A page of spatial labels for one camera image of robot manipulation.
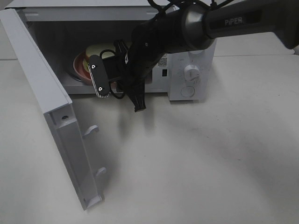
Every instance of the table surface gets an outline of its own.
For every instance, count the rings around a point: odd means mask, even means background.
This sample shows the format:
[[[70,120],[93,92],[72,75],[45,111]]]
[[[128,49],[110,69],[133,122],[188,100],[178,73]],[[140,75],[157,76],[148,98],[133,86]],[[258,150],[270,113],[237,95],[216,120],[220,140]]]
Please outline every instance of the table surface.
[[[298,71],[284,52],[219,56],[204,102],[73,97],[108,169],[106,201],[82,211],[18,61],[0,60],[0,223],[297,224]]]

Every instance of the white table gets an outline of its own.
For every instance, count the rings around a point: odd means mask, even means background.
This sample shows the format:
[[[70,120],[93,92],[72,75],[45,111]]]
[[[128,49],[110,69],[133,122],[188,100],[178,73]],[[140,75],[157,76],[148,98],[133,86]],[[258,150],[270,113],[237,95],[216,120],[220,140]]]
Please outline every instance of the white table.
[[[298,71],[294,55],[221,56],[205,102],[73,97],[109,173],[84,212],[18,61],[0,61],[0,223],[297,224]]]

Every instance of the robotic arm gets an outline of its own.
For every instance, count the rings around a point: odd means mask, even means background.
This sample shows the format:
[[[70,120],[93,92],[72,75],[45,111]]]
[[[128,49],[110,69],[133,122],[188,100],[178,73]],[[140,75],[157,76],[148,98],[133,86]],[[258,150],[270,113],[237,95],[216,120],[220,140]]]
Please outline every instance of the robotic arm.
[[[198,0],[169,1],[153,19],[133,30],[130,48],[116,41],[115,56],[90,58],[99,97],[115,95],[109,83],[116,81],[135,105],[135,112],[145,109],[144,80],[162,56],[207,49],[217,37],[274,32],[287,48],[299,45],[298,0],[246,0],[226,7],[208,7]],[[173,5],[179,9],[166,13]]]

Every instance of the white knob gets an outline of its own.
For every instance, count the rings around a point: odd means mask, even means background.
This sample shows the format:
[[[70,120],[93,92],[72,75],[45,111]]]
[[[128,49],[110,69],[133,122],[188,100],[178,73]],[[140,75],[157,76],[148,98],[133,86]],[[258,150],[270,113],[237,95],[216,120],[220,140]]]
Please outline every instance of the white knob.
[[[184,76],[187,81],[192,81],[200,75],[199,68],[196,65],[190,64],[184,69]]]

